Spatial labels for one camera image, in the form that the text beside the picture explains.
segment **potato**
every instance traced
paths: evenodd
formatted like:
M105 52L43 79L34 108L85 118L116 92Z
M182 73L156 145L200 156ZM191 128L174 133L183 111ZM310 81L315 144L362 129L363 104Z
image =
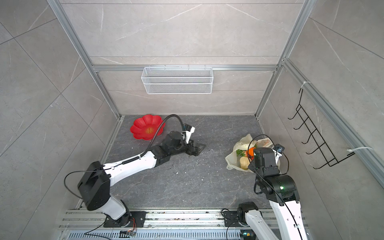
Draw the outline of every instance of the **potato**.
M249 165L249 159L248 157L241 157L240 158L240 168L247 170Z

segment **metal extrusion profile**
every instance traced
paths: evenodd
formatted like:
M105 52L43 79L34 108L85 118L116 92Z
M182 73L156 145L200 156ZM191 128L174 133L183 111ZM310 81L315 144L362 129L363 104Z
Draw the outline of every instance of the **metal extrusion profile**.
M104 146L103 153L100 155L99 162L101 164L105 164L107 161L107 157L109 155L109 152L111 151L112 145L115 142L116 136L119 133L120 127L122 122L124 121L125 116L121 116L117 121L115 122L115 125L113 126L113 129L109 135L108 141Z
M130 209L131 212L145 211L144 226L140 229L169 230L169 229L224 229L224 219L220 209ZM259 209L265 222L271 229L278 229L278 222L272 209ZM88 211L85 207L77 210L67 210L61 215L59 230L87 230L93 229L105 220L105 214ZM303 218L304 228L308 229ZM101 226L100 230L110 230Z
M70 23L67 15L65 14L61 3L58 0L47 0L47 1L48 1L48 4L51 6L53 12L55 13L57 19L59 20L60 24L62 25L65 33L68 35L68 38L70 39L72 45L74 46L77 53L79 54L85 67L88 69L93 80L95 81L96 85L98 86L101 93L103 94L103 96L104 96L106 102L108 103L109 107L111 108L112 112L115 114L116 118L119 119L121 116L119 113L119 110L117 109L114 101L112 100L111 96L109 95L108 90L105 88L100 77L92 69L91 60L90 60L87 52L85 51L85 48L81 44L76 32L74 31L72 24Z
M277 65L93 65L94 71L143 71L146 67L210 67L214 71L276 71Z
M301 31L303 30L303 27L305 23L307 22L307 19L309 15L312 12L312 9L315 5L317 0L306 0L303 3L303 7L301 8L301 11L299 13L299 16L297 17L296 23L292 29L291 35L288 38L288 41L284 47L283 53L280 56L279 63L282 62L284 58L287 58L290 56L293 47L295 46L295 43L297 39L299 38L299 35Z
M289 60L284 59L283 66L301 85L308 82L308 79L300 72L299 69ZM313 84L304 84L302 87L309 98L322 111L325 117L331 122L333 127L340 133L344 140L351 148L368 146L362 137L345 121L345 119L337 112L337 110L324 98L324 96L316 89ZM381 187L384 188L384 165L383 160L373 151L369 149L359 149L355 154L360 158L371 174L376 178Z
M268 83L268 86L266 88L266 90L264 91L264 95L260 101L260 104L259 106L257 107L257 110L255 112L255 116L256 118L258 119L264 109L264 106L269 98L269 96L271 95L271 92L272 92L272 89L273 87L275 86L276 84L276 81L279 77L279 74L281 72L281 63L283 61L284 58L287 58L289 57L289 55L291 54L292 52L292 49L313 9L313 6L315 5L317 0L306 0L304 3L303 3L303 7L301 8L301 11L299 13L299 16L297 17L297 20L295 22L295 25L293 26L293 29L292 29L292 32L288 38L288 41L284 47L284 50L280 56L280 59L279 59L279 62L278 62L278 69L277 69L277 72L275 74L272 75L269 83Z

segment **dark stone floor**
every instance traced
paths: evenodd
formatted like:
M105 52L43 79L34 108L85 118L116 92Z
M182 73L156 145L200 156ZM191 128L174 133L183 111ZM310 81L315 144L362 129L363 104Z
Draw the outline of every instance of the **dark stone floor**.
M129 131L136 118L127 115L112 146L107 162L119 161L145 150L149 141L136 140ZM261 133L254 116L181 116L196 127L191 139L206 144L199 156L179 154L170 161L134 174L111 188L128 207L236 208L254 201L259 208L270 208L265 195L253 192L255 174L227 170L225 157L234 144L248 133ZM180 131L176 118L170 118L158 144L172 130Z

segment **black mounting plate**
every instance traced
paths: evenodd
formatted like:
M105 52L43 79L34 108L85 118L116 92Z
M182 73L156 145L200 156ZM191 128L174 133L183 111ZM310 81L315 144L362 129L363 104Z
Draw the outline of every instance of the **black mounting plate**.
M222 213L224 215L224 224L226 227L243 227L238 222L237 211L223 211Z
M144 227L145 217L147 215L147 212L131 212L131 220L129 221L128 225L124 227L133 227L133 218L135 219L136 227ZM112 218L106 218L106 221L104 223L104 227L119 227L115 220Z

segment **red flower-shaped bowl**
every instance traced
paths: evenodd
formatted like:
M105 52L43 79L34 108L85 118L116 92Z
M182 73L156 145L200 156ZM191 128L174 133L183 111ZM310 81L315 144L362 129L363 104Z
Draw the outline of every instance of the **red flower-shaped bowl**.
M133 125L130 129L133 133L133 137L136 139L151 140L155 136L157 128L160 126L162 119L157 115L145 115L142 118L138 118L133 122ZM161 126L157 135L160 135L163 132L163 126Z

